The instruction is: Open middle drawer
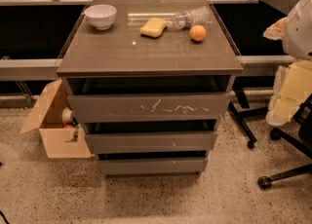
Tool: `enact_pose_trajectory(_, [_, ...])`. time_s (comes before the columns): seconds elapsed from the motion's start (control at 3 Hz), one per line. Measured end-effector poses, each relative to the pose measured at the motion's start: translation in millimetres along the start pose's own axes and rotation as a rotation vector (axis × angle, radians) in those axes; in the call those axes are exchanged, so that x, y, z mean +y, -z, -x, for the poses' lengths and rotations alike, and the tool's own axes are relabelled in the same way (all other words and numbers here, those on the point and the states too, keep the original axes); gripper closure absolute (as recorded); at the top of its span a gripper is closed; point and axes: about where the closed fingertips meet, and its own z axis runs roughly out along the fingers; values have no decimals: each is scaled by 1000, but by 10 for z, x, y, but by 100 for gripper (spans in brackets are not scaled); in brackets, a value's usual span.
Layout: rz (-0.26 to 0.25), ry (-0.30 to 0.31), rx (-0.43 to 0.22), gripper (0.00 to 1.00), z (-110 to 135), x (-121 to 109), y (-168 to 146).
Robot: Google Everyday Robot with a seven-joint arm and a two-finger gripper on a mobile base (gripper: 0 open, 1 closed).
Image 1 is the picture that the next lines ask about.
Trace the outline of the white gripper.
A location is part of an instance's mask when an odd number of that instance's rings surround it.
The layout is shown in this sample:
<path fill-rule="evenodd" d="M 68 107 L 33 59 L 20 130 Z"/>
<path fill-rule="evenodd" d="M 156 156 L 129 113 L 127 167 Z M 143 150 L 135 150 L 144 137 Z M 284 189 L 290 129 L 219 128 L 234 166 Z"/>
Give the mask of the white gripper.
<path fill-rule="evenodd" d="M 281 18 L 263 32 L 270 40 L 282 40 L 287 18 Z M 275 74 L 266 122 L 282 126 L 289 122 L 299 106 L 312 94 L 312 62 L 301 60 L 288 67 L 279 66 Z"/>

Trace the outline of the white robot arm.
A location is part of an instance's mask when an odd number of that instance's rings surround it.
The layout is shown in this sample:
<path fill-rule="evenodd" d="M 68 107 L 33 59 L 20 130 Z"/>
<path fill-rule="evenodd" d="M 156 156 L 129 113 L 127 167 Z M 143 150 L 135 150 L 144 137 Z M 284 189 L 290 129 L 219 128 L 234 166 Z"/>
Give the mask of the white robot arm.
<path fill-rule="evenodd" d="M 263 36 L 281 40 L 283 51 L 294 58 L 275 74 L 266 122 L 282 126 L 312 94 L 312 0 L 299 0 L 285 18 L 268 27 Z"/>

